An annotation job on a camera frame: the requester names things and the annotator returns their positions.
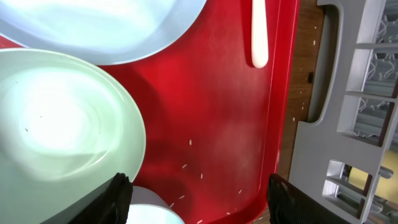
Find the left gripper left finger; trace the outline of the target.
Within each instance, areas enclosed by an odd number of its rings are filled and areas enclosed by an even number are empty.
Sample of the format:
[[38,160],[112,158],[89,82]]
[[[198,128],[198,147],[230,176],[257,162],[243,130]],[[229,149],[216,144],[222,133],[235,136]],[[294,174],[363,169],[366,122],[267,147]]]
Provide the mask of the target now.
[[133,193],[129,177],[117,173],[42,224],[125,224]]

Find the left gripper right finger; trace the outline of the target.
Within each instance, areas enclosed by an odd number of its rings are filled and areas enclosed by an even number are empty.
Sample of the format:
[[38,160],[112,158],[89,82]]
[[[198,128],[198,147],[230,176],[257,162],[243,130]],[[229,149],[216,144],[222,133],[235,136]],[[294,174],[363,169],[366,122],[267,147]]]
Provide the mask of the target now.
[[269,176],[267,202],[272,224],[348,224],[278,174]]

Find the small light blue bowl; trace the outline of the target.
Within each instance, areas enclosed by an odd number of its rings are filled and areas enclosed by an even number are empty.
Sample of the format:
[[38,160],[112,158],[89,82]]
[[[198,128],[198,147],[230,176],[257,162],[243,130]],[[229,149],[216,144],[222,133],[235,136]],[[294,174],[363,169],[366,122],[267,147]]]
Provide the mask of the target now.
[[153,191],[134,186],[126,224],[184,224]]

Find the green bowl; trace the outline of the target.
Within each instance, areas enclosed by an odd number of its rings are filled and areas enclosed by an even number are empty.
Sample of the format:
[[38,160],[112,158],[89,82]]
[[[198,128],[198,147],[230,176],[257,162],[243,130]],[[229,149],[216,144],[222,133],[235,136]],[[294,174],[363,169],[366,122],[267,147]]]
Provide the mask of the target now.
[[1,50],[1,222],[42,223],[117,173],[135,179],[146,149],[136,102],[82,59]]

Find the grey dishwasher rack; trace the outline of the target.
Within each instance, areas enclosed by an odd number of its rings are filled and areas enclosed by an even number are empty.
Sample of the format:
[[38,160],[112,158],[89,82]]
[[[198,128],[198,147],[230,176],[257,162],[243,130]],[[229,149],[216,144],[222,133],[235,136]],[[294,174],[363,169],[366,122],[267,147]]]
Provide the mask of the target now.
[[289,181],[348,223],[397,222],[397,2],[325,8]]

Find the red serving tray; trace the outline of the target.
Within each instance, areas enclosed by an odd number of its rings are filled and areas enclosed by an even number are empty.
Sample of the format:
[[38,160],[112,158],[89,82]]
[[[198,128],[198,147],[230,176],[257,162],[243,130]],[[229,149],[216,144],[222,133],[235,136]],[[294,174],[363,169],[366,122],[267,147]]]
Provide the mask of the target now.
[[[279,162],[300,3],[266,1],[269,60],[256,68],[252,1],[205,2],[190,28],[150,57],[84,61],[116,79],[142,115],[146,149],[134,186],[185,223],[249,223],[267,206]],[[35,49],[1,35],[1,50],[14,48]]]

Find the large light blue plate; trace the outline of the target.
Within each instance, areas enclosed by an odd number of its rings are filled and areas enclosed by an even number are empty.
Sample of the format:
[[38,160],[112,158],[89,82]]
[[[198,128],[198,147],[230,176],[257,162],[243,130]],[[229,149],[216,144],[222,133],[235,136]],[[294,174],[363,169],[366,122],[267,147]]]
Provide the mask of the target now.
[[195,22],[205,0],[1,0],[1,35],[95,65],[141,60]]

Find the white plastic spoon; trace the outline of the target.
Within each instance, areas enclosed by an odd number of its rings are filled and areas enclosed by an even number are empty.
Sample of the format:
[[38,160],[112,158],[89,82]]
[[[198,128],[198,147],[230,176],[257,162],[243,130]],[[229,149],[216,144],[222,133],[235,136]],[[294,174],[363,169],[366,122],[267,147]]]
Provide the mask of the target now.
[[252,0],[251,59],[256,68],[263,68],[269,60],[266,1]]

